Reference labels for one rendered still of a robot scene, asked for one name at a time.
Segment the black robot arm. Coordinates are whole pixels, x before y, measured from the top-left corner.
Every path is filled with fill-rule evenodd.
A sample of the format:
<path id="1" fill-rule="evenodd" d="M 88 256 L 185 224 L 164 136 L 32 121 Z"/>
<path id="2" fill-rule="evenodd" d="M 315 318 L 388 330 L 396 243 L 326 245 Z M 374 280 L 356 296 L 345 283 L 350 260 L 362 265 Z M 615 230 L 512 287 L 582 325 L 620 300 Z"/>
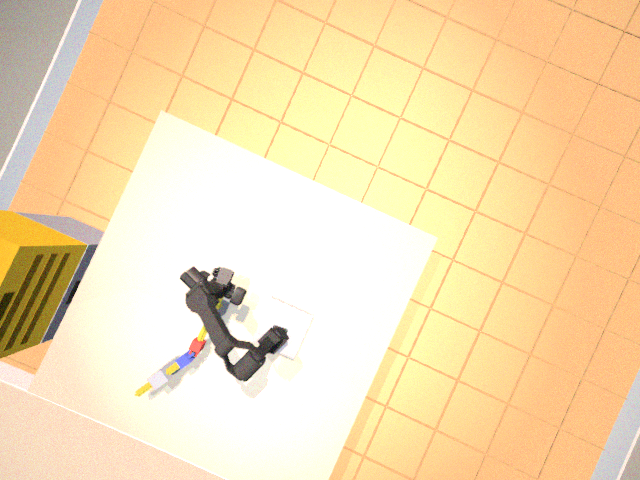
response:
<path id="1" fill-rule="evenodd" d="M 213 270 L 212 275 L 216 279 L 214 282 L 225 288 L 232 286 L 233 270 L 218 267 Z M 265 364 L 266 355 L 274 355 L 289 339 L 288 329 L 275 324 L 257 341 L 258 348 L 251 341 L 236 339 L 215 307 L 220 302 L 220 287 L 208 283 L 209 281 L 194 266 L 183 272 L 180 279 L 190 288 L 185 294 L 187 307 L 199 315 L 215 347 L 215 354 L 223 360 L 226 371 L 237 380 L 246 382 Z M 227 355 L 233 348 L 249 350 L 234 365 L 230 363 Z"/>

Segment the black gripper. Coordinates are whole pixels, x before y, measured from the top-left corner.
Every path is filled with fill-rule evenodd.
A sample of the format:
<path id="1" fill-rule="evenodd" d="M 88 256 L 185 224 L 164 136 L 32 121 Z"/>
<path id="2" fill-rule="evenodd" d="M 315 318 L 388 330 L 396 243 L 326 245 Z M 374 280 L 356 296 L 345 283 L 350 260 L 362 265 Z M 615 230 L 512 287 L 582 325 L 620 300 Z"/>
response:
<path id="1" fill-rule="evenodd" d="M 211 273 L 209 273 L 209 272 L 207 272 L 207 271 L 202 270 L 202 271 L 199 271 L 199 272 L 200 272 L 200 273 L 201 273 L 201 274 L 206 278 L 206 280 L 207 280 L 207 278 L 209 278 L 209 276 L 211 276 Z M 207 281 L 209 281 L 208 283 L 210 283 L 210 284 L 216 284 L 216 285 L 218 285 L 218 286 L 220 287 L 220 289 L 221 289 L 221 295 L 220 295 L 220 297 L 219 297 L 219 298 L 221 298 L 221 299 L 222 299 L 222 298 L 223 298 L 223 296 L 224 296 L 224 297 L 226 297 L 226 298 L 228 298 L 228 299 L 230 299 L 230 298 L 231 298 L 231 299 L 230 299 L 230 302 L 231 302 L 231 303 L 233 303 L 233 304 L 235 304 L 235 305 L 238 305 L 238 306 L 239 306 L 239 305 L 241 305 L 241 304 L 242 304 L 242 302 L 243 302 L 243 300 L 244 300 L 244 297 L 245 297 L 245 295 L 246 295 L 246 293 L 247 293 L 247 290 L 246 290 L 246 289 L 244 289 L 244 288 L 242 288 L 242 287 L 236 287 L 236 285 L 235 285 L 235 284 L 233 284 L 233 283 L 232 283 L 232 286 L 231 286 L 230 288 L 225 288 L 225 287 L 224 287 L 223 285 L 221 285 L 220 283 L 214 282 L 215 280 L 216 280 L 216 279 L 213 277 L 213 279 L 211 279 L 210 281 L 209 281 L 209 280 L 207 280 Z M 235 289 L 235 288 L 236 288 L 236 289 Z M 235 291 L 234 291 L 234 290 L 235 290 Z M 218 299 L 219 299 L 219 298 L 218 298 Z"/>

